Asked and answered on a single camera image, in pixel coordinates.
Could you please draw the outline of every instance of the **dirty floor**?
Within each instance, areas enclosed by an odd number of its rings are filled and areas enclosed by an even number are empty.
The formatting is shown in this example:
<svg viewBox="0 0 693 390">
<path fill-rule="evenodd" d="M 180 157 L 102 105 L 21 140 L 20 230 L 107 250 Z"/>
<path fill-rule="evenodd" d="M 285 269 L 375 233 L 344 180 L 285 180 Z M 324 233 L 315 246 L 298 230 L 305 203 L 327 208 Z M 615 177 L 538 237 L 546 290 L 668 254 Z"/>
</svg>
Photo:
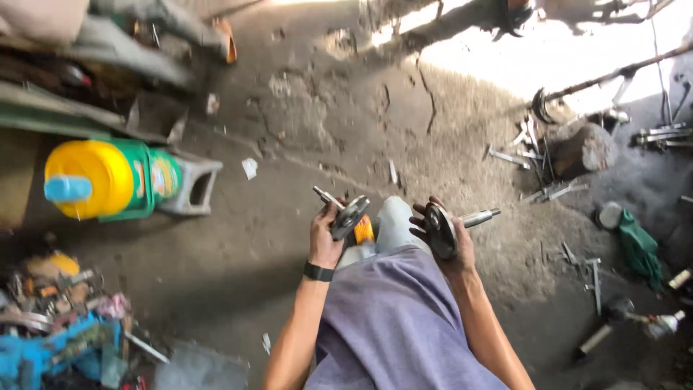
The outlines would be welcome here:
<svg viewBox="0 0 693 390">
<path fill-rule="evenodd" d="M 676 310 L 629 274 L 615 237 L 591 221 L 597 204 L 619 201 L 660 242 L 672 272 L 690 259 L 691 205 L 677 201 L 690 192 L 690 156 L 629 146 L 639 128 L 662 121 L 657 67 L 638 72 L 626 93 L 633 122 L 615 134 L 620 156 L 610 171 L 583 179 L 588 191 L 520 204 L 521 194 L 540 189 L 534 173 L 483 159 L 487 144 L 517 135 L 539 87 L 558 90 L 652 57 L 652 25 L 603 17 L 593 0 L 545 0 L 545 19 L 518 39 L 495 28 L 496 3 L 186 0 L 203 17 L 231 22 L 240 58 L 201 80 L 193 111 L 202 111 L 207 92 L 220 95 L 221 109 L 193 118 L 181 144 L 224 163 L 212 215 L 98 225 L 49 218 L 43 204 L 30 207 L 27 221 L 53 229 L 65 251 L 113 275 L 111 287 L 132 297 L 151 330 L 248 359 L 248 388 L 258 389 L 267 361 L 262 334 L 276 339 L 291 309 L 308 224 L 321 207 L 313 185 L 367 194 L 372 214 L 392 195 L 413 202 L 435 194 L 456 214 L 498 207 L 498 218 L 471 231 L 477 263 L 537 389 L 658 384 L 673 375 L 675 352 L 686 345 L 646 340 L 627 325 L 593 360 L 570 363 L 598 320 L 584 281 L 557 256 L 565 241 L 579 257 L 600 257 L 604 300 L 624 294 L 643 313 Z M 692 39 L 690 11 L 681 0 L 655 18 L 660 53 Z M 692 61 L 662 64 L 674 108 L 683 95 L 675 76 L 693 80 Z M 575 112 L 596 110 L 617 87 L 566 101 Z M 679 121 L 690 119 L 689 104 Z M 250 181 L 245 158 L 259 163 Z M 390 159 L 399 186 L 389 183 Z"/>
</svg>

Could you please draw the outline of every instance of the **wire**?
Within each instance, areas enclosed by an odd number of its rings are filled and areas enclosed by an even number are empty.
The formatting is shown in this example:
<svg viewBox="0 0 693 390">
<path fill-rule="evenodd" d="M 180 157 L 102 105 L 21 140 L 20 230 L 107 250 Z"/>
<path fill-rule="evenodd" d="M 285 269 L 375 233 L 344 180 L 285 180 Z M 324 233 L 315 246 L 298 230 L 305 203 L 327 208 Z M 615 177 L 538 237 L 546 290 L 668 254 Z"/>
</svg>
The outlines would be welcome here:
<svg viewBox="0 0 693 390">
<path fill-rule="evenodd" d="M 652 0 L 649 0 L 650 9 L 652 9 Z M 654 55 L 659 56 L 659 46 L 657 45 L 657 29 L 654 25 L 654 16 L 650 18 L 650 23 L 652 24 L 652 36 L 654 38 Z M 657 62 L 657 70 L 659 71 L 659 83 L 662 86 L 662 108 L 660 113 L 662 115 L 662 121 L 669 120 L 667 124 L 672 125 L 674 120 L 672 119 L 672 102 L 669 100 L 669 92 L 664 86 L 664 76 L 662 73 L 662 63 Z"/>
</svg>

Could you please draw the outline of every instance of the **yellow container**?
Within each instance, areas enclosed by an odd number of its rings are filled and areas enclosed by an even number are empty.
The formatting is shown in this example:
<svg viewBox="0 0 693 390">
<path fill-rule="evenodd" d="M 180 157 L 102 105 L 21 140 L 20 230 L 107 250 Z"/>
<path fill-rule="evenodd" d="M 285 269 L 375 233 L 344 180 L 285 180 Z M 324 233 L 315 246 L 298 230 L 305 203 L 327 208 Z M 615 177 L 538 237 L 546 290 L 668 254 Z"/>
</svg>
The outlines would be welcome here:
<svg viewBox="0 0 693 390">
<path fill-rule="evenodd" d="M 108 142 L 70 141 L 53 149 L 46 161 L 45 179 L 66 175 L 88 178 L 92 188 L 85 201 L 55 204 L 68 217 L 116 214 L 132 198 L 135 184 L 128 159 Z"/>
</svg>

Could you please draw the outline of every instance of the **black wristband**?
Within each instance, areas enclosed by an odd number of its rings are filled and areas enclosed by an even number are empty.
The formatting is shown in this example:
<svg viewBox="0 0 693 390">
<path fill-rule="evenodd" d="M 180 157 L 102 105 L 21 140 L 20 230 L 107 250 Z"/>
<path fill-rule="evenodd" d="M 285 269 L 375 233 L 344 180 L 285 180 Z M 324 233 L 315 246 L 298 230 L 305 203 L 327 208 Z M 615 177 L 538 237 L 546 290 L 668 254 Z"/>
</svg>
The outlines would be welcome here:
<svg viewBox="0 0 693 390">
<path fill-rule="evenodd" d="M 304 275 L 309 279 L 317 280 L 319 282 L 330 282 L 332 281 L 332 275 L 334 275 L 335 270 L 322 268 L 310 262 L 306 262 L 304 267 Z"/>
</svg>

